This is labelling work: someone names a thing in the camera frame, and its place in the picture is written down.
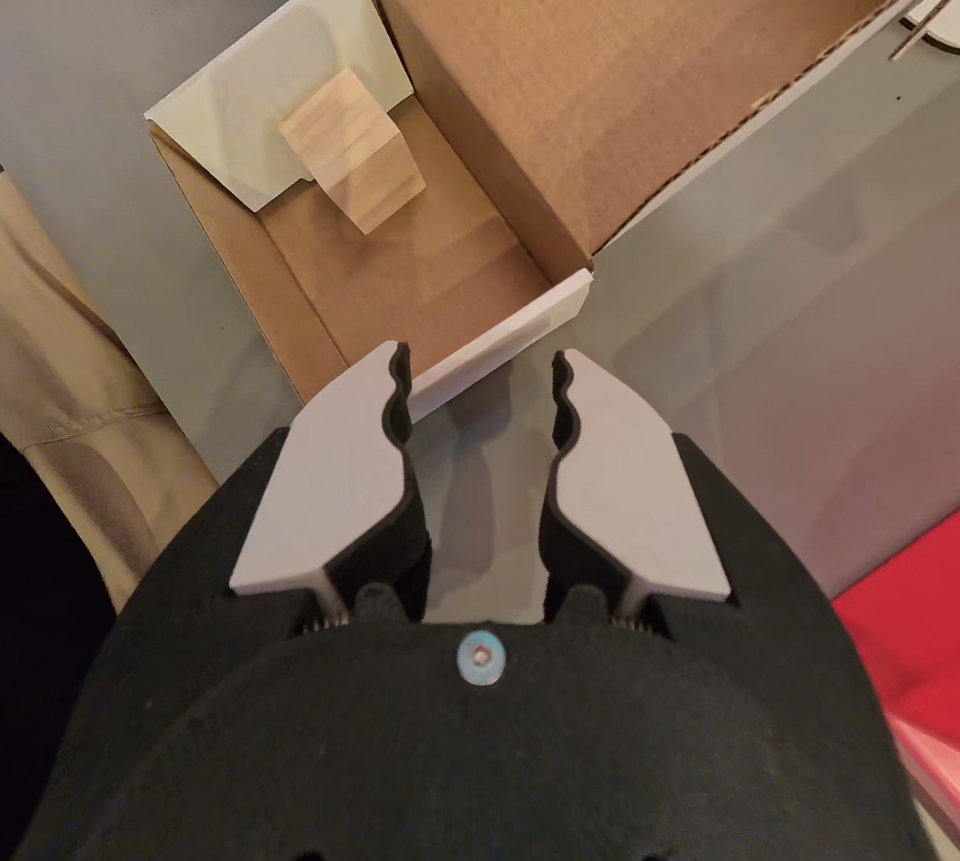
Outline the red plastic bin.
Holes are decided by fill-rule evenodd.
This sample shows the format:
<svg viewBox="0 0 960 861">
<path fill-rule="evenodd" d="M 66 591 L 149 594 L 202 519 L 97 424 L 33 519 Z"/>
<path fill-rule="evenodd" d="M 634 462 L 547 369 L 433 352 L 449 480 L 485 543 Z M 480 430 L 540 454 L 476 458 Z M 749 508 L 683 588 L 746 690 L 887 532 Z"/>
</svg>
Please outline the red plastic bin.
<svg viewBox="0 0 960 861">
<path fill-rule="evenodd" d="M 959 512 L 834 598 L 914 798 L 958 859 Z"/>
</svg>

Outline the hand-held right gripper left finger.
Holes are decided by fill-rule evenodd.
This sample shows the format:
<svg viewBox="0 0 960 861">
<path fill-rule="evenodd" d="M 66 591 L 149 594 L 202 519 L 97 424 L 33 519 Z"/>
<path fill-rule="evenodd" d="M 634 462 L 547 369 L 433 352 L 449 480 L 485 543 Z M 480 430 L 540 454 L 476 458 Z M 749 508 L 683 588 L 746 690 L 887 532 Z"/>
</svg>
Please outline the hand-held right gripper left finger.
<svg viewBox="0 0 960 861">
<path fill-rule="evenodd" d="M 234 594 L 312 591 L 333 622 L 378 583 L 424 620 L 431 539 L 407 451 L 411 391 L 409 346 L 389 340 L 303 407 L 234 564 Z"/>
</svg>

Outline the person's beige trouser leg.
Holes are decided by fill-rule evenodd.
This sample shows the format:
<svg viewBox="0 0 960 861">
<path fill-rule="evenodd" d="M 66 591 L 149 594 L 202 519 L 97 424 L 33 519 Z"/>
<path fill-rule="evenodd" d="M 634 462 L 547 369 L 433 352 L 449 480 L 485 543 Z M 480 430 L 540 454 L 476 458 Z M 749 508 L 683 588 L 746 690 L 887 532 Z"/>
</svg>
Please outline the person's beige trouser leg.
<svg viewBox="0 0 960 861">
<path fill-rule="evenodd" d="M 77 531 L 118 610 L 218 488 L 6 172 L 1 428 Z"/>
</svg>

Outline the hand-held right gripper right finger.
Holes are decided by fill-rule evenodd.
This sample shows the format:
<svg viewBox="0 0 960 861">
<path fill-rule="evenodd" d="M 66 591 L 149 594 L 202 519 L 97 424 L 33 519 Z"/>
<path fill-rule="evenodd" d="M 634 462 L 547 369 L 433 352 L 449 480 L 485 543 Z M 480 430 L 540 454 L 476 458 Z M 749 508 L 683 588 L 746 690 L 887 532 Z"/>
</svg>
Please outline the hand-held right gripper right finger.
<svg viewBox="0 0 960 861">
<path fill-rule="evenodd" d="M 583 585 L 601 592 L 612 618 L 629 621 L 653 595 L 727 602 L 733 588 L 668 423 L 575 349 L 555 354 L 552 391 L 545 620 Z"/>
</svg>

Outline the wooden cube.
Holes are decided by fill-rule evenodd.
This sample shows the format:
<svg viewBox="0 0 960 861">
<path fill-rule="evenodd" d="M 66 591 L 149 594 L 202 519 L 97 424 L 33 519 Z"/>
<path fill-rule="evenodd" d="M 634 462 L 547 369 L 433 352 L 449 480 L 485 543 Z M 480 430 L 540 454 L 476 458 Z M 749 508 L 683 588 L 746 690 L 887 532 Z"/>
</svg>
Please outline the wooden cube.
<svg viewBox="0 0 960 861">
<path fill-rule="evenodd" d="M 348 68 L 279 123 L 293 154 L 364 235 L 426 190 L 426 182 L 388 112 Z"/>
</svg>

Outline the brown cardboard box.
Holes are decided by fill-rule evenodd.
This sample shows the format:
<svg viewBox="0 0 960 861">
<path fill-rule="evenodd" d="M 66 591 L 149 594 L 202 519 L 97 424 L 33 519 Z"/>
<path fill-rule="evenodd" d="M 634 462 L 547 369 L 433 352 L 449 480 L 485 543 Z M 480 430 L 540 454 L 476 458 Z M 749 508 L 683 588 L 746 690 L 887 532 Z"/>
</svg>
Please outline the brown cardboard box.
<svg viewBox="0 0 960 861">
<path fill-rule="evenodd" d="M 289 0 L 145 118 L 300 402 L 403 342 L 418 420 L 576 317 L 594 255 L 915 1 Z M 280 132 L 346 68 L 426 184 L 368 235 Z"/>
</svg>

